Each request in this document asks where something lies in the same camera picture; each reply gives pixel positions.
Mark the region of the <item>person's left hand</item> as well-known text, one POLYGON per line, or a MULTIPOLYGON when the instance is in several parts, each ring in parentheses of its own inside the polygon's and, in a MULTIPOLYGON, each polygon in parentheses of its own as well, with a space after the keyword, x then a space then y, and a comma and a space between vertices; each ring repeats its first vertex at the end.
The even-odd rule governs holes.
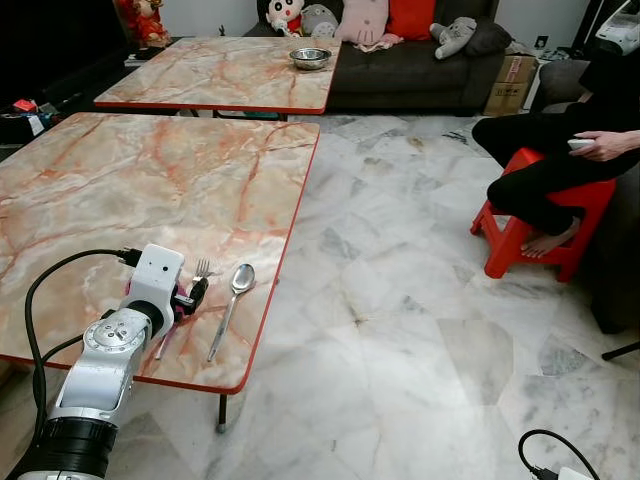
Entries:
POLYGON ((581 156, 599 163, 607 163, 616 157, 626 154, 627 151, 637 147, 637 131, 628 132, 604 132, 590 131, 579 134, 581 138, 593 140, 590 146, 582 148, 581 156))

